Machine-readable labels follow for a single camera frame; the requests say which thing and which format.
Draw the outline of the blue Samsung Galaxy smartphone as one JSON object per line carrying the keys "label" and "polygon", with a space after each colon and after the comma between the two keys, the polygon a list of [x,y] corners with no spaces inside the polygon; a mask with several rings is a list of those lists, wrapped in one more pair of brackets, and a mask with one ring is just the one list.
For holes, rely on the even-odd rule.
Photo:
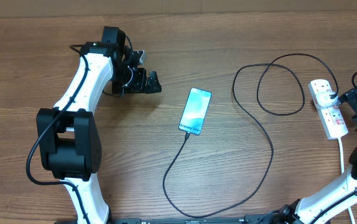
{"label": "blue Samsung Galaxy smartphone", "polygon": [[208,107],[211,92],[198,88],[191,88],[188,95],[178,128],[190,134],[200,135]]}

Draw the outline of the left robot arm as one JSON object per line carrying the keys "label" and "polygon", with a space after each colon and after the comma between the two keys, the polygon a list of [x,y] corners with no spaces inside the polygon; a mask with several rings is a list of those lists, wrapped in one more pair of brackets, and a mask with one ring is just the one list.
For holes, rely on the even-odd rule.
{"label": "left robot arm", "polygon": [[53,108],[37,113],[38,138],[25,171],[37,185],[65,186],[77,212],[75,223],[112,223],[98,182],[102,147],[95,109],[108,83],[111,96],[159,93],[162,87],[156,72],[142,67],[145,51],[133,50],[118,27],[106,26],[100,41],[71,48],[80,56],[78,70]]}

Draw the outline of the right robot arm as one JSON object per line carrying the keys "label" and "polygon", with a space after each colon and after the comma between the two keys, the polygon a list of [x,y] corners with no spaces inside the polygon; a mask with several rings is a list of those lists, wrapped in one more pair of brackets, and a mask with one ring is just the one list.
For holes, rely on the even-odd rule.
{"label": "right robot arm", "polygon": [[[340,97],[355,111],[357,119],[357,87]],[[327,223],[331,218],[357,203],[357,147],[349,158],[350,166],[337,179],[319,192],[291,205],[283,206],[269,223]]]}

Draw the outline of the white charger plug adapter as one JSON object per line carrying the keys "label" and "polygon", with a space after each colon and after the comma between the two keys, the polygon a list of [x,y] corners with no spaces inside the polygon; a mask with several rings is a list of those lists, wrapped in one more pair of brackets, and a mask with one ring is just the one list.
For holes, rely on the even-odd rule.
{"label": "white charger plug adapter", "polygon": [[326,91],[320,92],[315,95],[315,106],[317,109],[325,109],[338,104],[337,94],[334,92]]}

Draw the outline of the white power strip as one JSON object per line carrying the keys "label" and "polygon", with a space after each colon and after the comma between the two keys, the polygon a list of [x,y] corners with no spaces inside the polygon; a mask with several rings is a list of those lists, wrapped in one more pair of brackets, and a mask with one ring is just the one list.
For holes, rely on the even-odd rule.
{"label": "white power strip", "polygon": [[[334,92],[328,80],[317,79],[308,84],[313,103],[315,104],[315,95],[320,92]],[[348,134],[345,120],[341,114],[338,105],[325,109],[317,109],[319,118],[322,122],[327,139],[338,139]]]}

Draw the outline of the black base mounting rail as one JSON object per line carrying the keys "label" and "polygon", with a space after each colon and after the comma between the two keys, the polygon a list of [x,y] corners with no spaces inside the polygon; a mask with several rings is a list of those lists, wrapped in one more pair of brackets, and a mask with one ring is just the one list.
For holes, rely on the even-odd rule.
{"label": "black base mounting rail", "polygon": [[245,215],[236,218],[167,218],[141,220],[140,218],[109,219],[107,223],[112,224],[249,224],[249,223],[270,223],[277,210],[266,214]]}

